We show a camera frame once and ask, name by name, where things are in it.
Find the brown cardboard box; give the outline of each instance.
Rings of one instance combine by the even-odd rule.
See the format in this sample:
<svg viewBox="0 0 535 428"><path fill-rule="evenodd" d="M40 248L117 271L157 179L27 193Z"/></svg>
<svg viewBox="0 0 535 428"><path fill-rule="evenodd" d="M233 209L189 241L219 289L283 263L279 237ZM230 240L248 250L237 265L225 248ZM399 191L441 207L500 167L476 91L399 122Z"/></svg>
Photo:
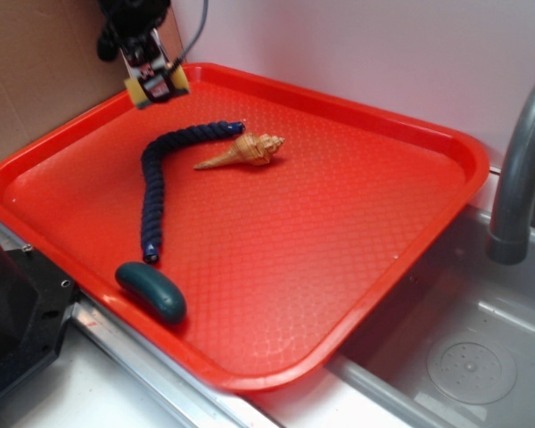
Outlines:
<svg viewBox="0 0 535 428"><path fill-rule="evenodd" d="M0 1L0 160L124 89L120 57L101 62L96 0ZM160 29L169 54L174 16Z"/></svg>

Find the green soap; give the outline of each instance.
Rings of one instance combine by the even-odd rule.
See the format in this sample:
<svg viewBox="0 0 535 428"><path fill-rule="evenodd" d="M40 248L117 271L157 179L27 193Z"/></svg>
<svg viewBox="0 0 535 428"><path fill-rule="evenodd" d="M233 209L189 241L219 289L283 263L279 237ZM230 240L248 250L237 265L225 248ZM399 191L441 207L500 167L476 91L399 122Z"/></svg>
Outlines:
<svg viewBox="0 0 535 428"><path fill-rule="evenodd" d="M125 290L149 303L165 322L178 324L185 319L185 296L154 267L129 261L118 267L115 279Z"/></svg>

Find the seashell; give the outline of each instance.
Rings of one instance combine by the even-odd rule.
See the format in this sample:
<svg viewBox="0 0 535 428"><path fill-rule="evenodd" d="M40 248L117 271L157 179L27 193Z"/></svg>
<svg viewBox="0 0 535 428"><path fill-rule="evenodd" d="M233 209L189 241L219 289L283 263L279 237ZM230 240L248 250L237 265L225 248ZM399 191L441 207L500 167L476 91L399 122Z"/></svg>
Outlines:
<svg viewBox="0 0 535 428"><path fill-rule="evenodd" d="M284 138L268 134L263 136L244 134L236 138L226 152L216 158L194 165L194 169L211 169L236 163L248 163L255 166L266 165L284 141Z"/></svg>

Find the twisted rope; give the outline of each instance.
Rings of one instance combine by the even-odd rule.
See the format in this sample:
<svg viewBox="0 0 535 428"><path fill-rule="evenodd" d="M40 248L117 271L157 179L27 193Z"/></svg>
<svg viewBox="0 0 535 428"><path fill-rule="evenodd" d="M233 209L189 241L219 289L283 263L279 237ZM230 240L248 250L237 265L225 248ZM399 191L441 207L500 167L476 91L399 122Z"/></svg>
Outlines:
<svg viewBox="0 0 535 428"><path fill-rule="evenodd" d="M145 263L159 261L162 244L162 212L164 210L164 176L162 159L167 153L176 152L193 144L219 140L241 134L242 122L212 122L159 136L149 143L141 156L145 181L143 216L141 221L141 248Z"/></svg>

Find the tray rim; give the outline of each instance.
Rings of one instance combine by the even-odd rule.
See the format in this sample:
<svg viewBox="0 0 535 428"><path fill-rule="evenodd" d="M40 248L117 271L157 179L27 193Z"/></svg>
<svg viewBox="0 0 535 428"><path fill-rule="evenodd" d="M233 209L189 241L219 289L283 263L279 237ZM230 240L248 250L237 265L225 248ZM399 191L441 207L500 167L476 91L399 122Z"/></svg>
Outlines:
<svg viewBox="0 0 535 428"><path fill-rule="evenodd" d="M330 334L325 336L305 358L287 368L263 375L227 372L192 345L171 334L170 330L155 328L155 323L157 325L159 323L142 310L139 309L132 314L129 306L111 305L109 300L100 298L97 293L93 293L93 295L89 293L87 291L89 288L103 291L110 290L111 287L108 287L102 278L88 271L86 267L79 266L69 254L56 248L55 244L51 243L46 236L25 224L22 218L10 212L1 203L2 198L0 197L0 221L22 239L32 242L33 245L48 254L48 257L61 267L67 269L66 266L69 265L84 269L82 270L83 274L79 275L79 282L87 284L87 287L84 287L86 294L93 300L102 303L109 311L135 328L189 371L208 383L230 391L246 392L273 389L316 370L331 357L349 333L363 322L365 316L378 304L383 295L394 287L406 270L434 242L483 185L490 172L489 158L481 143L473 137L420 119L321 94L310 89L217 64L189 64L185 66L185 72L189 81L192 82L210 81L217 86L236 87L238 92L245 91L247 95L258 96L275 103L280 103L286 96L291 95L293 103L291 105L285 103L286 107L296 108L306 113L316 114L365 130L380 128L381 132L376 132L377 134L395 137L399 141L422 146L429 150L434 150L432 146L435 145L435 152L457 162L465 173L465 184L457 195L444 209L438 212L435 219L400 254L397 263L393 265L394 267L407 266L407 268L402 269L402 271L400 268L393 267L387 269L379 280L359 298L353 308L343 316ZM326 107L323 109L325 114L322 114L320 110L323 107ZM34 168L38 163L73 144L82 136L132 109L134 106L128 98L128 93L123 91L7 157L0 162L0 196L1 191L24 171ZM361 127L361 120L365 121L365 127ZM404 139L400 138L401 131L405 131L403 132ZM416 135L423 138L420 144L408 141Z"/></svg>

